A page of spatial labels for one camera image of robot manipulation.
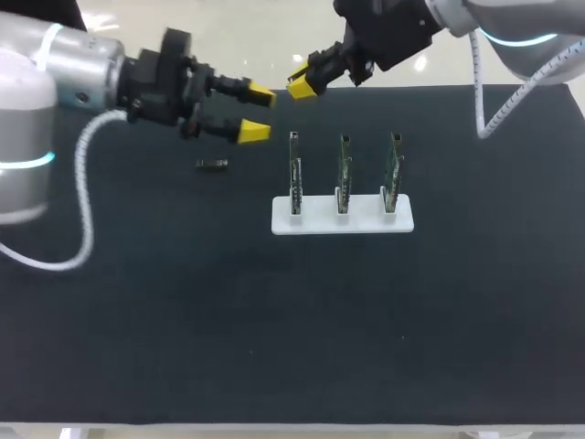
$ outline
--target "small black component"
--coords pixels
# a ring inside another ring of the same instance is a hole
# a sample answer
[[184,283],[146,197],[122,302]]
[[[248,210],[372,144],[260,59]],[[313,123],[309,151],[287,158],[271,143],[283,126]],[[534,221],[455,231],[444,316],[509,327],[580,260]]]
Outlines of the small black component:
[[404,156],[399,155],[401,145],[402,134],[392,134],[383,189],[384,207],[387,213],[396,212],[396,204],[399,200],[400,184],[402,182],[404,168]]
[[299,154],[299,134],[292,131],[289,138],[290,171],[291,171],[291,213],[301,214],[303,203],[303,173]]
[[195,162],[195,168],[208,172],[219,172],[228,169],[228,159],[223,158],[219,160],[198,159]]
[[351,195],[351,173],[353,161],[351,158],[351,139],[341,134],[341,151],[339,156],[339,172],[337,175],[337,212],[346,214],[349,210]]

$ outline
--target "white holder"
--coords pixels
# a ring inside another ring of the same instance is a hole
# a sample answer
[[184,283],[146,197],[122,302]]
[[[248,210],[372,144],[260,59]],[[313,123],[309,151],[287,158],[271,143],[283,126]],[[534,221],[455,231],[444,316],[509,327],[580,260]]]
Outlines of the white holder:
[[383,187],[376,195],[352,195],[346,214],[337,211],[334,195],[303,196],[300,215],[291,214],[291,197],[272,200],[272,233],[275,235],[325,235],[345,233],[408,233],[414,219],[407,195],[399,194],[395,213],[384,207]]

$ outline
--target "circuit board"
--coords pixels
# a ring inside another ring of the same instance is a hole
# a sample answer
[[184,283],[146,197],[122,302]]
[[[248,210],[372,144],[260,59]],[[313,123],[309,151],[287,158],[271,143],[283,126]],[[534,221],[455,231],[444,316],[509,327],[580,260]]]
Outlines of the circuit board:
[[291,132],[289,138],[289,167],[291,172],[291,213],[301,214],[303,203],[303,173],[301,169],[301,155],[299,152],[299,134]]
[[351,139],[348,135],[341,134],[341,151],[339,156],[339,171],[337,175],[337,211],[345,214],[349,210],[349,197],[351,195],[351,173],[353,161],[351,157]]
[[384,175],[384,207],[387,213],[396,212],[396,203],[399,199],[404,168],[404,155],[399,154],[401,145],[402,134],[392,133],[386,161],[386,173]]

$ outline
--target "cable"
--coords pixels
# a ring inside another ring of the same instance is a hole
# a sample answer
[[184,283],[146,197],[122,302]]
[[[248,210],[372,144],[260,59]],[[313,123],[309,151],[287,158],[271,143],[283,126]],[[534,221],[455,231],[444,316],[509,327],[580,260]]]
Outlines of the cable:
[[473,54],[473,84],[475,87],[475,121],[477,126],[477,135],[480,139],[487,139],[494,133],[500,124],[507,116],[523,101],[536,86],[540,85],[548,76],[555,73],[558,69],[563,67],[568,62],[575,59],[578,55],[585,52],[585,39],[573,44],[569,48],[563,50],[555,58],[540,68],[532,77],[527,80],[522,86],[508,99],[504,106],[495,114],[494,118],[485,125],[484,118],[484,79],[482,70],[482,60],[479,50],[479,42],[477,34],[472,32],[469,34],[469,39],[472,44]]
[[81,247],[77,255],[65,262],[40,262],[34,259],[27,258],[14,250],[9,249],[4,244],[0,243],[0,252],[6,256],[14,259],[17,262],[23,263],[39,270],[46,270],[50,272],[66,272],[81,267],[91,256],[93,250],[93,218],[91,217],[90,193],[88,191],[87,178],[87,154],[93,136],[104,125],[113,121],[125,121],[127,113],[121,110],[114,110],[111,112],[104,112],[99,116],[94,117],[83,129],[80,138],[75,146],[75,188],[77,189],[77,197],[80,203],[80,219],[81,219]]

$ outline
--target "black table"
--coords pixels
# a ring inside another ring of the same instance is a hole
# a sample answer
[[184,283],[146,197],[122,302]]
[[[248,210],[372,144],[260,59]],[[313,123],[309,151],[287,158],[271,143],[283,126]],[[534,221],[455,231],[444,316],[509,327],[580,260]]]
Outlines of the black table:
[[[488,112],[512,89],[488,88]],[[483,143],[467,87],[281,96],[270,118],[263,145],[149,123],[97,135],[90,262],[0,259],[0,421],[585,423],[585,123],[566,87],[536,91]],[[87,120],[58,118],[49,212],[2,230],[26,255],[78,249],[70,170]],[[342,131],[354,193],[376,193],[392,130],[414,232],[271,234],[289,131],[315,195],[333,190]],[[228,156],[228,172],[197,173],[201,156]]]

